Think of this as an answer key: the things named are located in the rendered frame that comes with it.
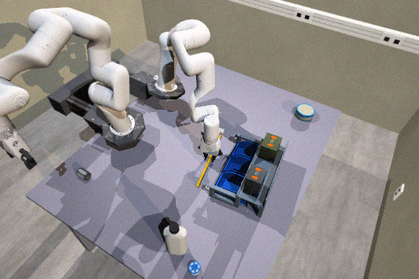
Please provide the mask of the grey metal rack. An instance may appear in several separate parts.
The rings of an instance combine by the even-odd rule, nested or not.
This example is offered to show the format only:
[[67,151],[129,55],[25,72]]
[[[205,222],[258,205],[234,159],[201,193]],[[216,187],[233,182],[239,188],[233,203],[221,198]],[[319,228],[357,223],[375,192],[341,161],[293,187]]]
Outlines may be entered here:
[[[261,148],[261,144],[263,142],[263,138],[260,141],[260,140],[253,139],[253,138],[250,138],[248,136],[244,136],[244,135],[238,133],[238,134],[234,134],[233,139],[236,140],[236,144],[233,147],[233,149],[232,149],[232,151],[231,151],[228,159],[231,157],[231,154],[232,154],[233,150],[235,149],[237,143],[241,141],[241,139],[242,140],[245,140],[245,141],[249,141],[251,143],[255,143],[257,145],[260,144],[258,146],[258,148],[257,148],[257,151],[256,151],[254,157],[253,157],[253,160],[250,163],[250,166],[253,164],[253,165],[257,165],[257,166],[259,166],[261,168],[267,169],[267,173],[266,173],[266,176],[265,176],[265,179],[264,179],[264,183],[263,183],[263,186],[261,188],[261,191],[260,191],[260,193],[258,195],[258,198],[253,197],[251,195],[248,195],[246,193],[243,193],[243,187],[244,187],[246,175],[247,175],[248,171],[250,170],[250,166],[249,166],[249,168],[248,168],[248,170],[246,172],[246,175],[245,175],[245,177],[244,177],[244,179],[242,181],[242,184],[241,184],[241,186],[240,186],[239,191],[238,191],[237,194],[232,193],[231,191],[225,190],[225,189],[223,189],[221,187],[215,186],[216,183],[217,183],[217,181],[218,181],[218,179],[220,178],[221,173],[224,170],[225,165],[228,162],[228,159],[225,162],[224,167],[222,168],[222,170],[220,172],[220,175],[217,177],[217,180],[216,180],[215,184],[214,185],[213,184],[210,184],[210,186],[208,186],[208,184],[207,184],[206,185],[206,190],[209,191],[209,196],[210,197],[214,197],[217,200],[220,200],[222,202],[225,202],[227,204],[230,204],[232,206],[235,206],[236,208],[238,208],[239,205],[242,205],[242,206],[244,206],[246,208],[249,208],[249,209],[254,210],[255,212],[258,212],[257,213],[257,216],[261,217],[262,216],[262,213],[264,211],[264,207],[265,207],[265,205],[267,203],[269,194],[271,192],[272,186],[273,186],[273,184],[275,182],[275,178],[276,178],[277,173],[279,171],[279,167],[280,167],[280,165],[282,163],[282,160],[283,160],[284,154],[286,152],[286,148],[287,148],[287,145],[289,143],[289,140],[288,140],[288,142],[286,144],[286,148],[285,147],[282,147],[282,146],[279,147],[279,151],[278,151],[278,153],[277,153],[277,155],[275,157],[274,162],[272,163],[270,161],[266,161],[266,160],[258,157],[259,152],[260,152],[260,148]],[[235,201],[232,200],[232,199],[230,199],[230,198],[228,198],[228,197],[225,197],[225,196],[223,196],[221,194],[215,193],[214,191],[219,192],[221,194],[224,194],[226,196],[232,197],[232,198],[235,199]],[[245,205],[242,204],[242,203],[240,203],[240,200],[241,199],[246,200],[247,203]]]

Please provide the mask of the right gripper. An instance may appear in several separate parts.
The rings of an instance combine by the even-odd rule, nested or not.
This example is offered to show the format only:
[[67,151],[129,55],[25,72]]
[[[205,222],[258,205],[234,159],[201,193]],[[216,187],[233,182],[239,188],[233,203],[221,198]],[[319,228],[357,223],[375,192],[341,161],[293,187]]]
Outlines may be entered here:
[[[3,150],[5,150],[5,152],[11,158],[15,157],[15,158],[21,159],[29,170],[31,170],[37,165],[34,158],[29,154],[31,152],[31,148],[25,143],[25,141],[21,138],[21,136],[16,132],[16,127],[15,127],[12,137],[7,137],[6,139],[2,139],[2,141],[0,142],[0,147]],[[26,157],[27,160],[25,161],[23,157]]]

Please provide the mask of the blue open bin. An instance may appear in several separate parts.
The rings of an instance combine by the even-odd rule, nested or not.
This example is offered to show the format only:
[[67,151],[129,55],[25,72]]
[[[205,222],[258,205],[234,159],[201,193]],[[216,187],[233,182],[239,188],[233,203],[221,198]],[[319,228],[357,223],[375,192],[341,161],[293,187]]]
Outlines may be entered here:
[[251,143],[249,141],[238,142],[235,149],[233,150],[231,157],[242,156],[253,160],[253,157],[257,151],[259,145]]
[[[236,173],[233,173],[233,172],[222,172],[221,175],[220,175],[220,178],[218,179],[215,186],[221,187],[225,190],[229,190],[232,193],[237,194],[243,179],[244,179],[244,176],[241,176],[239,174],[236,174]],[[216,191],[214,191],[214,192],[218,193],[218,194],[221,194],[221,193],[216,192]],[[235,201],[235,199],[232,198],[232,197],[226,196],[224,194],[221,194],[221,195],[223,195],[225,197],[228,197],[228,198]],[[240,203],[245,205],[247,203],[247,201],[241,199]]]
[[233,172],[245,177],[251,161],[252,160],[242,156],[230,157],[224,167],[223,172]]

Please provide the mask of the white bottle with black cap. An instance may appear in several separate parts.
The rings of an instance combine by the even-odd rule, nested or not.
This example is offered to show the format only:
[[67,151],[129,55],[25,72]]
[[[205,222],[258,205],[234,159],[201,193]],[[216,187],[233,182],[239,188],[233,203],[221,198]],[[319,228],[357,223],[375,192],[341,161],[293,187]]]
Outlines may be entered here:
[[188,250],[187,231],[178,223],[171,223],[164,231],[166,248],[169,254],[184,255]]

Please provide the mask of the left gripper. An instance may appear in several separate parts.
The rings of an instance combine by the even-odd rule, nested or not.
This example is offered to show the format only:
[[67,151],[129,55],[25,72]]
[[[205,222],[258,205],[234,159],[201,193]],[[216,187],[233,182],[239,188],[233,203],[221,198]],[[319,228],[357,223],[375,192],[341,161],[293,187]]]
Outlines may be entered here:
[[222,151],[220,150],[220,139],[218,137],[217,142],[215,143],[207,143],[203,137],[201,138],[201,143],[198,147],[201,152],[203,152],[205,159],[207,159],[208,154],[212,156],[212,162],[216,159],[216,156],[222,155]]

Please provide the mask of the round blue and cream tin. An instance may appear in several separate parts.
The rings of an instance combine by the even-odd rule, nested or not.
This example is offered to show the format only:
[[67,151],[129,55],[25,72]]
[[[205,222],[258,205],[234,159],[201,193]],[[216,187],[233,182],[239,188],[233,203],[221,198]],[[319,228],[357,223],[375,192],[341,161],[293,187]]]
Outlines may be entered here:
[[302,103],[297,106],[295,116],[300,121],[310,121],[315,114],[315,108],[309,104]]

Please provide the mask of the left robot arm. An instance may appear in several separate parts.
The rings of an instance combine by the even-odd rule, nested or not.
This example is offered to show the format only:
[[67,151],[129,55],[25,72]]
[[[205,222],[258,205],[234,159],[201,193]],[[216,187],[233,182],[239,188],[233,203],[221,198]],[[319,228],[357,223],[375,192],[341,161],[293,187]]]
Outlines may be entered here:
[[[162,92],[174,92],[177,60],[184,74],[196,75],[197,87],[189,100],[190,118],[194,123],[203,122],[203,139],[215,143],[218,135],[224,134],[219,128],[219,110],[216,105],[195,107],[199,99],[215,88],[214,58],[210,53],[198,53],[189,56],[187,51],[203,47],[210,40],[210,31],[198,20],[185,20],[170,32],[159,36],[159,69],[155,87]],[[175,54],[173,53],[175,52]]]

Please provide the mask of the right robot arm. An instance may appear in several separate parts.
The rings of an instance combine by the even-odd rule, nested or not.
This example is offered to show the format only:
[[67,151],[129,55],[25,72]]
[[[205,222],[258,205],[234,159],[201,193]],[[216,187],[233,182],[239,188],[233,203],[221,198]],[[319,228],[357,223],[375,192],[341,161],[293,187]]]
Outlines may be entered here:
[[34,33],[28,43],[0,59],[0,142],[12,137],[15,130],[7,114],[25,107],[30,100],[28,91],[11,80],[21,71],[49,67],[72,33],[89,40],[89,72],[97,81],[89,87],[89,98],[116,136],[131,133],[135,121],[124,111],[129,104],[129,73],[122,65],[111,62],[109,25],[71,8],[37,9],[27,18],[27,25]]

